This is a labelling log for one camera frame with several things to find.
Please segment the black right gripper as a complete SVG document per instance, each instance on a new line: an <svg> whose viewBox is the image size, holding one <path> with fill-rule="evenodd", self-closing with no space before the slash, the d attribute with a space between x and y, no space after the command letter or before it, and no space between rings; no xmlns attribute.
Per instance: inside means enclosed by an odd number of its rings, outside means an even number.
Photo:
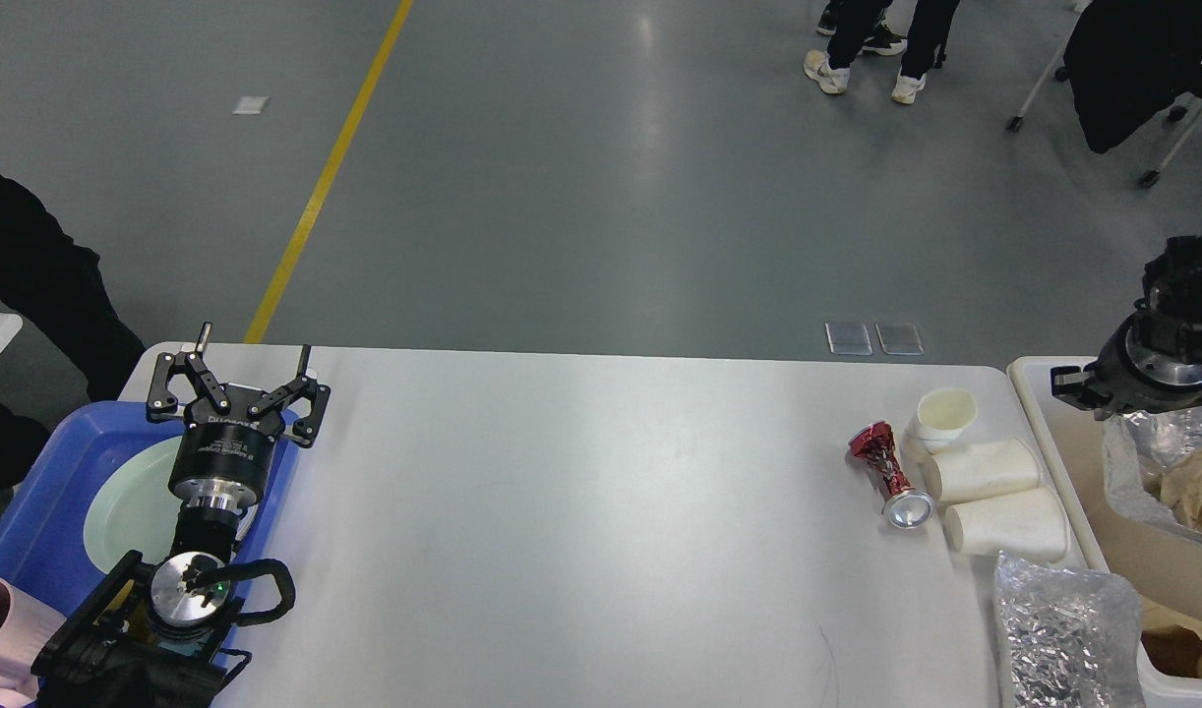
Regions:
<svg viewBox="0 0 1202 708"><path fill-rule="evenodd" d="M1093 364L1051 368L1051 395L1099 421L1117 414L1167 414L1202 406L1202 362L1146 349L1126 319Z"/></svg>

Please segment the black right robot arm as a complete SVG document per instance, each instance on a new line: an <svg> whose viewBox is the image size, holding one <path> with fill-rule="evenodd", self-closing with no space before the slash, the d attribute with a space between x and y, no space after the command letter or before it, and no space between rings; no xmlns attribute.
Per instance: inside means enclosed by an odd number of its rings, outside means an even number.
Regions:
<svg viewBox="0 0 1202 708"><path fill-rule="evenodd" d="M1101 421L1202 406L1202 236L1168 239L1099 357L1053 368L1051 394Z"/></svg>

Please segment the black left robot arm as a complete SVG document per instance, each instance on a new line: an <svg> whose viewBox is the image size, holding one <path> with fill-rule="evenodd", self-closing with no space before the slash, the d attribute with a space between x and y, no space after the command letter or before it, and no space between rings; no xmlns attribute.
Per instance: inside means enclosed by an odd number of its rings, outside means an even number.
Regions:
<svg viewBox="0 0 1202 708"><path fill-rule="evenodd" d="M274 389L221 382L206 363L210 325L194 349L157 355L145 416L179 421L166 489L179 502L169 551L148 561L129 551L63 623L31 664L38 707L209 707L251 662L231 649L236 627L294 608L281 560L243 551L287 444L313 447L331 387L308 371Z"/></svg>

